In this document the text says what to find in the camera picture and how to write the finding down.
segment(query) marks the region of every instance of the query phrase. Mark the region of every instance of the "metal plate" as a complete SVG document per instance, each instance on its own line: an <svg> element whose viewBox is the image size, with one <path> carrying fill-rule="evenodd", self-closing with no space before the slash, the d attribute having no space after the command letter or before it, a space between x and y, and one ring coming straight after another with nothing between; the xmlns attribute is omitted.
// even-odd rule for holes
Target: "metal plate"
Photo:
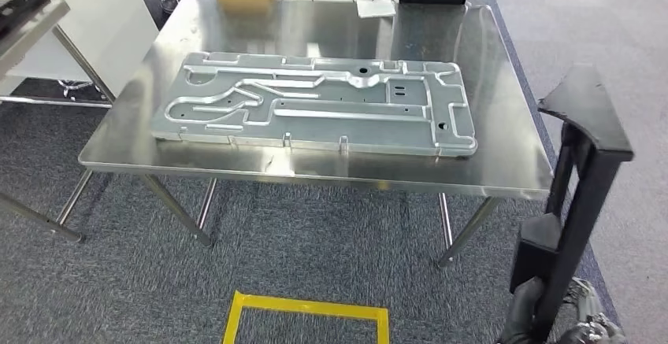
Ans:
<svg viewBox="0 0 668 344"><path fill-rule="evenodd" d="M475 152L453 63L230 53L186 57L156 138L379 154Z"/></svg>

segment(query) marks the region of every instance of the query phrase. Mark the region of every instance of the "table leg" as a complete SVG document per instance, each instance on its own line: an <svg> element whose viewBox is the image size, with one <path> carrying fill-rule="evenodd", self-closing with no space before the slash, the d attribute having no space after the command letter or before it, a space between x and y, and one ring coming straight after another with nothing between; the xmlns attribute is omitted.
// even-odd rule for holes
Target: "table leg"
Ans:
<svg viewBox="0 0 668 344"><path fill-rule="evenodd" d="M67 33L62 30L60 25L56 25L53 29L53 33L56 36L56 39L61 43L61 45L72 55L74 61L81 67L83 72L88 75L91 81L95 86L105 95L106 99L109 102L114 102L116 96L113 95L109 87L107 87L102 77L95 71L95 68L91 63L86 59L86 57L79 51L79 48L76 47L74 42L67 36Z"/></svg>
<svg viewBox="0 0 668 344"><path fill-rule="evenodd" d="M155 193L164 203L167 205L169 209L172 210L174 214L176 214L176 217L181 221L182 225L184 225L190 233L192 233L204 246L211 246L213 243L211 242L211 238L207 234L202 231L202 229L198 226L198 223L195 222L189 215L186 213L184 208L181 207L179 202L172 196L171 193L165 188L165 186L160 183L157 177L153 175L141 175L140 176L143 180L143 182ZM213 185L213 188L207 189L207 196L209 194L213 194L213 189L215 189L215 184Z"/></svg>
<svg viewBox="0 0 668 344"><path fill-rule="evenodd" d="M447 229L450 230L450 220L449 216L447 214L447 206L445 205L445 195L440 194L439 195L439 200L441 201L441 214L445 218L443 221L447 223ZM447 241L448 239L446 238L446 251L445 254L440 258L438 262L439 268L443 268L446 265L448 265L452 258L459 253L460 250L466 245L466 243L469 241L471 236L475 234L478 228L485 222L485 220L492 214L492 211L494 211L494 208L501 203L503 199L497 198L497 197L487 197L483 203L478 207L478 210L473 214L471 219L469 220L469 223L466 224L466 227L464 227L464 230L457 236L454 242L451 242L451 245L448 246Z"/></svg>
<svg viewBox="0 0 668 344"><path fill-rule="evenodd" d="M0 206L15 212L29 220L42 225L44 228L63 235L68 240L73 242L80 242L84 238L79 232L72 231L64 226L61 226L56 221L51 220L43 214L37 213L35 210L28 208L26 205L10 198L6 194L0 193Z"/></svg>

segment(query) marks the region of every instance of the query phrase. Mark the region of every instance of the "gray carpet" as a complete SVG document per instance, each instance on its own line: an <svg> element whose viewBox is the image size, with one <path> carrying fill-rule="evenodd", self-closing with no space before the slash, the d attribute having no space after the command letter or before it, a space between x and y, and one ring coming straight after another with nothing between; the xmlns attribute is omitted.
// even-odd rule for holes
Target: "gray carpet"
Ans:
<svg viewBox="0 0 668 344"><path fill-rule="evenodd" d="M155 12L157 0L147 2ZM60 93L35 80L18 92ZM0 191L57 214L83 171L76 156L103 114L0 105ZM198 210L205 180L164 180L188 211ZM455 232L480 202L450 197ZM216 246L207 249L138 178L95 174L70 220L86 233L84 244L0 212L0 342L216 343L234 290L387 307L394 343L493 342L510 300L518 225L542 208L503 203L454 264L439 270L433 262L444 243L434 194L222 182L205 227ZM367 343L375 329L251 310L236 342Z"/></svg>

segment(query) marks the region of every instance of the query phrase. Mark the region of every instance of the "yellow tape marking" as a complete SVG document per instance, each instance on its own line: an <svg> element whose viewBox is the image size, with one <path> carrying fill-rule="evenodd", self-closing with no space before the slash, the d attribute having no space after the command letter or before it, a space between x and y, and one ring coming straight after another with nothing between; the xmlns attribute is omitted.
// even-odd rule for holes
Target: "yellow tape marking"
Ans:
<svg viewBox="0 0 668 344"><path fill-rule="evenodd" d="M239 330L241 309L244 307L285 311L290 313L306 313L375 320L378 344L390 343L390 319L387 309L380 307L343 305L330 302L264 297L261 295L242 294L239 291L235 291L228 317L228 325L225 328L225 335L223 336L221 344L234 344L236 332Z"/></svg>

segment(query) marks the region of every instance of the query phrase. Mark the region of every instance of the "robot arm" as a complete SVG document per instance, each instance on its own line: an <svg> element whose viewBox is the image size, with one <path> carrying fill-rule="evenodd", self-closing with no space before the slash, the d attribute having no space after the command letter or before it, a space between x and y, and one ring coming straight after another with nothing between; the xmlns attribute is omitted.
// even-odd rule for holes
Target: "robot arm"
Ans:
<svg viewBox="0 0 668 344"><path fill-rule="evenodd" d="M530 334L533 311L543 291L543 282L537 277L517 287L499 344L539 344ZM564 301L577 306L579 323L564 333L556 344L626 343L622 330L603 314L599 295L589 282L573 278Z"/></svg>

